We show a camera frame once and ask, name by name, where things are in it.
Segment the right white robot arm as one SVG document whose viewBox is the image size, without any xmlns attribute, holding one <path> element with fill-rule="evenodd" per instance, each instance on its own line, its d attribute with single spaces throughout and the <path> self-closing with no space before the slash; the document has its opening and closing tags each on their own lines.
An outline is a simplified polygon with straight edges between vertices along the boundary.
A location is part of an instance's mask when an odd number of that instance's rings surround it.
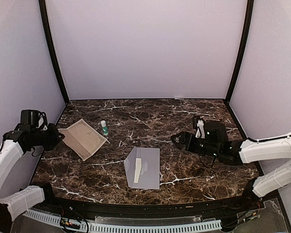
<svg viewBox="0 0 291 233">
<path fill-rule="evenodd" d="M 288 161 L 274 171 L 251 179 L 238 207 L 249 210 L 257 200 L 291 183 L 291 132 L 266 139 L 230 141 L 226 127 L 218 121 L 193 118 L 195 133 L 180 132 L 171 136 L 171 141 L 180 149 L 198 155 L 212 156 L 219 162 L 240 166 L 251 162 L 287 158 Z"/>
</svg>

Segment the beige decorated letter sheet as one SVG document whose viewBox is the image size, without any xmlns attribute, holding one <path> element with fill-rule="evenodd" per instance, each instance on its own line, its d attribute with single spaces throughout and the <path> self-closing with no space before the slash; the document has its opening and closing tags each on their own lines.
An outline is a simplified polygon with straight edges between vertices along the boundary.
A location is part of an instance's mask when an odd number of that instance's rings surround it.
<svg viewBox="0 0 291 233">
<path fill-rule="evenodd" d="M 99 134 L 83 119 L 58 131 L 65 136 L 63 142 L 83 161 L 93 156 L 107 142 L 107 138 Z"/>
</svg>

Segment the green glue stick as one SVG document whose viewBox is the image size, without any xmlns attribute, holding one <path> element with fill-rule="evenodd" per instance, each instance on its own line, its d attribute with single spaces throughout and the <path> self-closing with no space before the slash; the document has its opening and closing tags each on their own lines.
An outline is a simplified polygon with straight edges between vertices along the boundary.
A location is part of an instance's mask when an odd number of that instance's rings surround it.
<svg viewBox="0 0 291 233">
<path fill-rule="evenodd" d="M 102 126 L 103 135 L 104 136 L 108 136 L 109 135 L 109 131 L 108 131 L 108 127 L 107 127 L 106 121 L 102 120 L 100 123 L 101 123 L 101 126 Z"/>
</svg>

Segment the grey envelope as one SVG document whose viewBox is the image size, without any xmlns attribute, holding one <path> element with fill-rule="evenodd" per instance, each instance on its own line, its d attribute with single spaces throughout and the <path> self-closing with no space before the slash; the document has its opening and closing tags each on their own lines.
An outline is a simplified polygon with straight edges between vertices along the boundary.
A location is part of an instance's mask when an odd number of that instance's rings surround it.
<svg viewBox="0 0 291 233">
<path fill-rule="evenodd" d="M 138 183 L 134 183 L 135 159 L 142 159 L 142 170 Z M 133 189 L 159 190 L 160 149 L 133 147 L 124 160 L 128 187 Z"/>
</svg>

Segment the white letter paper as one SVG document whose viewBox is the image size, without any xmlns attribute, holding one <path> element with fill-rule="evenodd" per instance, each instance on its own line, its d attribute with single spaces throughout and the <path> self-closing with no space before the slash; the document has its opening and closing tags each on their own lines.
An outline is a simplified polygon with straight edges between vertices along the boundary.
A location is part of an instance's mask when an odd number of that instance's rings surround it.
<svg viewBox="0 0 291 233">
<path fill-rule="evenodd" d="M 134 183 L 138 183 L 139 182 L 141 170 L 142 170 L 142 159 L 141 158 L 136 158 L 135 159 Z"/>
</svg>

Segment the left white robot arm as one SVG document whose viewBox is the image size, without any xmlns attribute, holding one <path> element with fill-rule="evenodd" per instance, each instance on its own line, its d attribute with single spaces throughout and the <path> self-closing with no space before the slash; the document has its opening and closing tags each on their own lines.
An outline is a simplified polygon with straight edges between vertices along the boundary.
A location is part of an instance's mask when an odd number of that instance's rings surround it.
<svg viewBox="0 0 291 233">
<path fill-rule="evenodd" d="M 34 153 L 36 147 L 50 151 L 57 146 L 64 135 L 56 125 L 49 123 L 45 112 L 22 110 L 20 122 L 14 130 L 2 136 L 0 146 L 0 190 L 14 165 L 27 152 Z M 59 207 L 49 183 L 29 185 L 10 196 L 0 198 L 0 232 L 11 231 L 14 220 L 37 204 L 54 212 Z"/>
</svg>

